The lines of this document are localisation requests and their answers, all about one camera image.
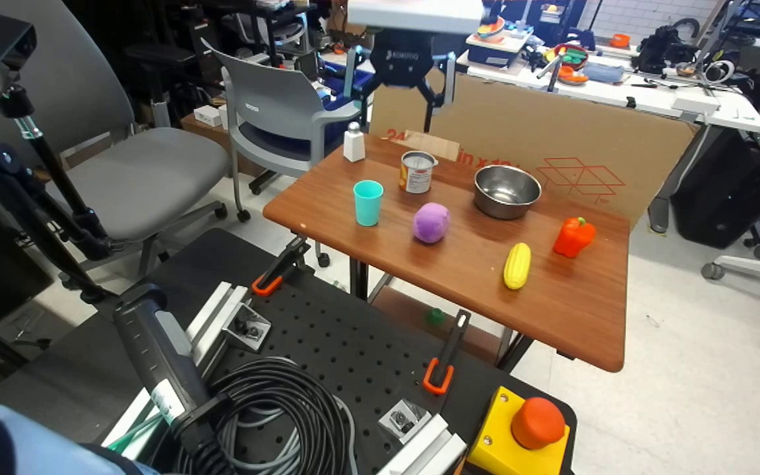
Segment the purple ball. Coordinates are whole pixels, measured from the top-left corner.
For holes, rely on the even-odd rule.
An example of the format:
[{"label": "purple ball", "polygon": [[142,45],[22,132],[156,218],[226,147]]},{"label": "purple ball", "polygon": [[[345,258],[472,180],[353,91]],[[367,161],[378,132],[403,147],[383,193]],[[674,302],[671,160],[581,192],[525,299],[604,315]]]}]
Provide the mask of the purple ball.
[{"label": "purple ball", "polygon": [[425,243],[432,244],[444,237],[450,226],[450,211],[438,203],[427,203],[412,221],[412,233]]}]

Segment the stainless steel bowl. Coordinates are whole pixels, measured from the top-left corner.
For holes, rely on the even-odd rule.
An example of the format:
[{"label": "stainless steel bowl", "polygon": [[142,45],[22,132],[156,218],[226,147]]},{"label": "stainless steel bowl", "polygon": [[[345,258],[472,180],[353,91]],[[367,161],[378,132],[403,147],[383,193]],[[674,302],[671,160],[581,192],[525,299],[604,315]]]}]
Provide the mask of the stainless steel bowl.
[{"label": "stainless steel bowl", "polygon": [[483,166],[474,175],[474,204],[499,220],[513,220],[541,196],[541,184],[533,175],[514,166]]}]

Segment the orange clamp handle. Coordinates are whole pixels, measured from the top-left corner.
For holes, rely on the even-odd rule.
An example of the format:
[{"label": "orange clamp handle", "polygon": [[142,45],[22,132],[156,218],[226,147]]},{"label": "orange clamp handle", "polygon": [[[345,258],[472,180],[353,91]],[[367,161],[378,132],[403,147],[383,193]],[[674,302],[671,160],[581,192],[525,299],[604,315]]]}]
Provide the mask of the orange clamp handle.
[{"label": "orange clamp handle", "polygon": [[427,372],[424,375],[424,381],[422,381],[422,385],[428,392],[435,394],[436,396],[441,396],[447,392],[447,387],[450,386],[450,381],[453,379],[453,364],[447,365],[447,372],[444,375],[444,381],[441,382],[441,387],[435,387],[430,382],[430,378],[437,364],[438,358],[432,358],[432,361],[430,361],[430,366],[427,367]]},{"label": "orange clamp handle", "polygon": [[283,282],[283,276],[277,276],[276,279],[272,280],[272,283],[270,283],[269,286],[266,288],[259,288],[257,284],[259,284],[262,279],[263,276],[257,277],[257,279],[254,280],[254,283],[251,284],[251,291],[253,291],[254,294],[260,295],[260,297],[268,297],[278,288],[280,283]]}]

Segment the orange bell pepper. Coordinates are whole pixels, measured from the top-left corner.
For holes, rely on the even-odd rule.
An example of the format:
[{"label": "orange bell pepper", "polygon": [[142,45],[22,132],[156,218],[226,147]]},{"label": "orange bell pepper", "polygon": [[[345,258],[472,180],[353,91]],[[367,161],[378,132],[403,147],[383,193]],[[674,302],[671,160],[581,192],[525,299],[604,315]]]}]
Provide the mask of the orange bell pepper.
[{"label": "orange bell pepper", "polygon": [[597,229],[583,218],[568,218],[561,225],[559,237],[555,239],[553,251],[574,258],[581,250],[594,241]]}]

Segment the white floor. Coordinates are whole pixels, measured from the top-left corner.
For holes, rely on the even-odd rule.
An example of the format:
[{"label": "white floor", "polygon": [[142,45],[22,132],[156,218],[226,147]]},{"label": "white floor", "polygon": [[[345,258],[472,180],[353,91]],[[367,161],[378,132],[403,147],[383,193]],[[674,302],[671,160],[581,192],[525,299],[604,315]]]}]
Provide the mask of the white floor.
[{"label": "white floor", "polygon": [[[280,252],[292,235],[263,219],[261,211],[291,182],[278,178],[260,196],[243,187],[250,222],[240,224],[233,214],[225,222],[203,220],[189,238],[221,226],[271,253]],[[231,204],[230,181],[221,181],[213,195]],[[317,276],[347,286],[347,256],[328,252],[332,265]],[[729,252],[748,255],[739,244]],[[699,269],[719,254],[675,232],[652,234],[645,222],[639,223],[630,240],[624,369],[606,373],[536,343],[513,370],[577,413],[574,472],[760,473],[760,280],[730,273],[720,282],[705,282]],[[310,256],[308,262],[315,264]],[[125,259],[93,275],[121,291],[132,283],[136,264],[136,257]],[[378,273],[371,277],[373,286]],[[456,311],[448,301],[405,282],[395,280],[393,286]],[[72,325],[93,313],[59,282],[36,301]],[[499,331],[492,322],[475,323]],[[32,337],[44,336],[42,329],[43,321],[38,321]]]}]

